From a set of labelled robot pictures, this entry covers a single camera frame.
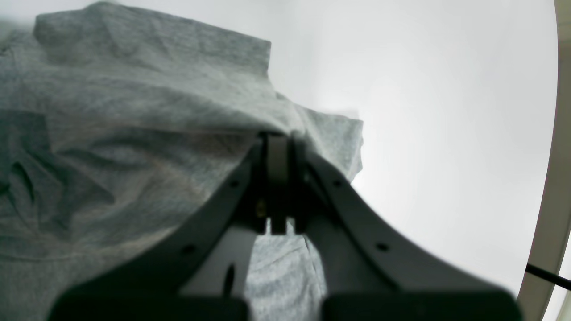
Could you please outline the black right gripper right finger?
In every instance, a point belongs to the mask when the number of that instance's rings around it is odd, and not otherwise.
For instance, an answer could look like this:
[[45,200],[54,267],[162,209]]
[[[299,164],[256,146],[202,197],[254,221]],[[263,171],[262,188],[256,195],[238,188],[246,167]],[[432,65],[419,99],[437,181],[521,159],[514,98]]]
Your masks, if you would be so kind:
[[290,153],[294,230],[315,246],[326,281],[321,321],[522,320],[506,290],[401,235],[302,138]]

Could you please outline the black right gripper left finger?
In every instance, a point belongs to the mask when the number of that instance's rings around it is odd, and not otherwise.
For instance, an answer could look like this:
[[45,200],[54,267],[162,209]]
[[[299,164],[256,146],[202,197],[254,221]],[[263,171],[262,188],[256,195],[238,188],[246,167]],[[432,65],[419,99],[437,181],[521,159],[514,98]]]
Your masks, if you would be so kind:
[[260,134],[208,201],[151,249],[61,295],[51,321],[250,321],[258,235],[287,233],[287,136]]

